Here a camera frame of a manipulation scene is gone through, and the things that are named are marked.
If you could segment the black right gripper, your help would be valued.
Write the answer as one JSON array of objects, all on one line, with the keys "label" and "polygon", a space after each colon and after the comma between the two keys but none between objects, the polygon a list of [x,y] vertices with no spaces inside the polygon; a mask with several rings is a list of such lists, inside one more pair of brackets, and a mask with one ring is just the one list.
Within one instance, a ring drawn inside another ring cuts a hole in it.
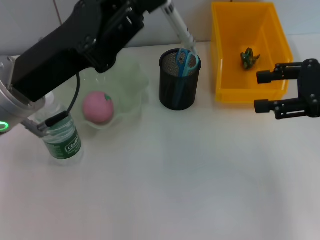
[{"label": "black right gripper", "polygon": [[255,100],[254,109],[257,114],[274,112],[276,120],[320,117],[320,63],[318,60],[277,63],[273,71],[258,71],[256,77],[258,84],[296,79],[298,84],[298,98],[276,101]]}]

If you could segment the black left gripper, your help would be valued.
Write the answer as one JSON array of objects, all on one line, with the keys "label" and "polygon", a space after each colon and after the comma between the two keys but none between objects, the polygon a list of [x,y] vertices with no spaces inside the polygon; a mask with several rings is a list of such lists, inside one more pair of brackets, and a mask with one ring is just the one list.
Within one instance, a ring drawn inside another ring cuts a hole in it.
[{"label": "black left gripper", "polygon": [[[117,54],[144,28],[144,13],[166,0],[80,0],[56,30],[16,59],[12,88],[36,102],[87,68],[110,69]],[[109,55],[102,30],[109,20]]]}]

